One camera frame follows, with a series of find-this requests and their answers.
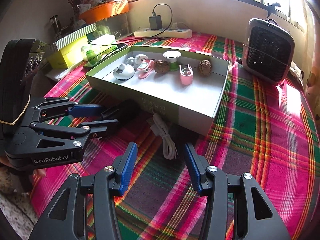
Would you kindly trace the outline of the white panda egg toy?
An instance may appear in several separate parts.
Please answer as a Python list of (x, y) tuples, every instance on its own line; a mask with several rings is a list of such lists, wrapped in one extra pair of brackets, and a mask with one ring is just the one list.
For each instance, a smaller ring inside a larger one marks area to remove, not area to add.
[(130, 64), (122, 63), (114, 71), (113, 75), (117, 80), (128, 80), (135, 74), (135, 69)]

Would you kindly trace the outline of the pink clip green pad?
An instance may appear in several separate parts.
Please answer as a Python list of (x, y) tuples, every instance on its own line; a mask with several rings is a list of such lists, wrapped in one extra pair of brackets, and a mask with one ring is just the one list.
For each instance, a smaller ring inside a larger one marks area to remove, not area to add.
[(153, 71), (154, 64), (153, 60), (144, 60), (137, 68), (138, 78), (146, 78)]

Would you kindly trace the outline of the brown carved walnut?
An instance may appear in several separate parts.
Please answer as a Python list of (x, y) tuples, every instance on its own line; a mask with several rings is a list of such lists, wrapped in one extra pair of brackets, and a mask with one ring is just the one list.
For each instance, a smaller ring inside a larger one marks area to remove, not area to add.
[(165, 74), (170, 70), (170, 63), (164, 60), (157, 60), (154, 62), (154, 70), (158, 74)]
[(201, 60), (197, 67), (197, 72), (201, 76), (210, 76), (212, 73), (212, 64), (209, 60)]

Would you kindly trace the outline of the yellow box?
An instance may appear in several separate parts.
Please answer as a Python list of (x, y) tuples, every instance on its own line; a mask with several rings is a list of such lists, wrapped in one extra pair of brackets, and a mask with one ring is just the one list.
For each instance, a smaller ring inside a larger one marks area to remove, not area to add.
[(67, 69), (83, 60), (81, 48), (87, 46), (86, 35), (47, 57), (53, 69)]

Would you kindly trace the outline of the green striped white box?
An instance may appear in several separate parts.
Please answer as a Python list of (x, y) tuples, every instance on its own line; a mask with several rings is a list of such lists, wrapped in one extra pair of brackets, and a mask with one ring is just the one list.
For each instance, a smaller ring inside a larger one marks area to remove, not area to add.
[(74, 31), (71, 34), (68, 34), (67, 36), (57, 40), (53, 43), (53, 45), (56, 47), (57, 50), (61, 50), (62, 48), (66, 47), (67, 45), (71, 44), (72, 42), (82, 38), (83, 36), (86, 36), (87, 34), (95, 31), (97, 29), (97, 26), (95, 23), (90, 24), (88, 26), (85, 26), (77, 31)]

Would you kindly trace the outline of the plaid red green cloth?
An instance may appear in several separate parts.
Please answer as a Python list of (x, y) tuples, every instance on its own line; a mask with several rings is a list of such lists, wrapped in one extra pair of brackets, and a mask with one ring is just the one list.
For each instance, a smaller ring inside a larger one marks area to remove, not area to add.
[[(251, 173), (283, 219), (292, 239), (319, 239), (318, 118), (303, 90), (288, 77), (275, 87), (237, 64), (239, 42), (195, 33), (190, 39), (152, 40), (153, 46), (201, 51), (231, 63), (221, 105), (207, 136), (182, 132), (198, 154), (229, 174)], [(123, 239), (197, 239), (206, 199), (191, 185), (182, 157), (167, 160), (148, 113), (87, 146), (81, 163), (49, 168), (36, 178), (31, 204), (40, 215), (71, 173), (98, 172), (137, 143), (136, 168), (128, 191), (116, 198)]]

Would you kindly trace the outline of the white small egg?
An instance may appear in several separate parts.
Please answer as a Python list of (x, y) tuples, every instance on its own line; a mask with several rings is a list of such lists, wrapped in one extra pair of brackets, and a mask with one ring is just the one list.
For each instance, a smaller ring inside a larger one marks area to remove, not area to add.
[(125, 62), (125, 64), (129, 64), (131, 66), (134, 66), (135, 65), (135, 58), (134, 57), (128, 57)]

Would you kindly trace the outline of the small white ribbed jar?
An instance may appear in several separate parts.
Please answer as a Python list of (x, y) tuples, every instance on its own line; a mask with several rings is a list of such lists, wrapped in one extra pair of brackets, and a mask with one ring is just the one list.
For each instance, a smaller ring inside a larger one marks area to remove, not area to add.
[(135, 64), (136, 65), (140, 65), (144, 60), (148, 60), (148, 56), (146, 56), (145, 54), (137, 54), (135, 56)]

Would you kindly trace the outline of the black smartphone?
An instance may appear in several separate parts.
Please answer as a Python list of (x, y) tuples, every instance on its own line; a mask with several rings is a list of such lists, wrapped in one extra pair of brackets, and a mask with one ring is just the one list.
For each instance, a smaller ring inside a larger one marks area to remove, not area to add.
[(90, 70), (90, 69), (96, 67), (98, 64), (102, 63), (104, 60), (113, 56), (114, 54), (126, 49), (127, 47), (128, 47), (128, 44), (120, 44), (120, 45), (118, 45), (118, 48), (114, 48), (111, 51), (108, 51), (108, 50), (103, 51), (102, 53), (93, 57), (87, 63), (85, 63), (83, 65), (83, 68), (86, 70)]

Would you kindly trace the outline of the green white shallow box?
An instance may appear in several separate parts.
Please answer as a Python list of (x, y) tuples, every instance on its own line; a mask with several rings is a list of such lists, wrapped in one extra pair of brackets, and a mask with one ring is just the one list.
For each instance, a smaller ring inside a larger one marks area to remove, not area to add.
[[(92, 88), (121, 101), (132, 99), (147, 112), (156, 112), (163, 119), (196, 133), (207, 135), (217, 114), (225, 89), (230, 61), (199, 51), (181, 50), (178, 66), (188, 64), (193, 70), (193, 83), (185, 86), (180, 82), (180, 70), (158, 74), (152, 71), (139, 79), (138, 72), (126, 80), (117, 80), (113, 71), (128, 57), (145, 54), (151, 60), (163, 60), (169, 47), (131, 46), (104, 60), (86, 73)], [(212, 64), (210, 76), (197, 72), (201, 60)]]

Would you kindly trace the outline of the pink open clip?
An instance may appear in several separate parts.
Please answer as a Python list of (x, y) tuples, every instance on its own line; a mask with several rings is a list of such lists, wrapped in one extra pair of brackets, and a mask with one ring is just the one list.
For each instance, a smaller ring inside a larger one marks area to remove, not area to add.
[(186, 67), (182, 67), (179, 65), (180, 70), (180, 82), (182, 85), (188, 86), (193, 83), (193, 70), (191, 66), (188, 64)]

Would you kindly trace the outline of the green spool white top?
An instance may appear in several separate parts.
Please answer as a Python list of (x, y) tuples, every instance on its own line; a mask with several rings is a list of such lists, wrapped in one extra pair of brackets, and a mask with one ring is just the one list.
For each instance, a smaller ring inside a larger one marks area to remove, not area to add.
[(179, 69), (177, 60), (180, 56), (181, 52), (176, 50), (169, 50), (163, 53), (163, 57), (170, 64), (170, 71), (177, 71)]

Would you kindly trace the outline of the black charger adapter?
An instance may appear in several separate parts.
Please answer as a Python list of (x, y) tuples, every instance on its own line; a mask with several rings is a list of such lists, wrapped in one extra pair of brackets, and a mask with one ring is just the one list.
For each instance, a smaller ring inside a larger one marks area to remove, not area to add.
[(159, 30), (163, 28), (162, 18), (160, 15), (152, 15), (149, 17), (149, 24), (151, 30)]

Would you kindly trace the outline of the white power strip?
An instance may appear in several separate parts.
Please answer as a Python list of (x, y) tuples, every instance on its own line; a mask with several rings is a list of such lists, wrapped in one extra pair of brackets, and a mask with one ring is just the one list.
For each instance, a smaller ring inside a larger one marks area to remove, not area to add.
[(191, 38), (193, 32), (191, 29), (159, 29), (151, 30), (143, 28), (134, 32), (134, 37), (174, 37), (174, 38)]

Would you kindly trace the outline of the small grey black heater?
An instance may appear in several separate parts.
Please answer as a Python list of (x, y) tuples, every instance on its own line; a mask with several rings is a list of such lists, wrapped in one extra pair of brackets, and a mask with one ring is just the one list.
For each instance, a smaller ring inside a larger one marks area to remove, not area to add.
[(249, 20), (241, 63), (249, 73), (274, 86), (281, 86), (289, 72), (294, 51), (292, 35), (274, 20)]

